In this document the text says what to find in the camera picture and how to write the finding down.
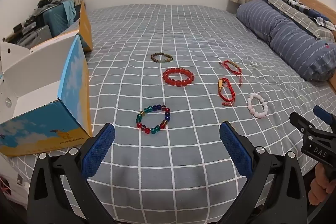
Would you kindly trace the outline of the person's right hand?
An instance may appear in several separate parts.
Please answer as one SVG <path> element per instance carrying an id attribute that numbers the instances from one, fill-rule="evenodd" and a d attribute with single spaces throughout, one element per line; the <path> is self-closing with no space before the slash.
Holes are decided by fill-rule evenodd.
<path id="1" fill-rule="evenodd" d="M 330 181 L 327 178 L 326 170 L 319 162 L 315 166 L 315 178 L 310 184 L 310 191 L 308 193 L 309 203 L 317 206 L 322 203 L 335 188 L 335 180 Z"/>

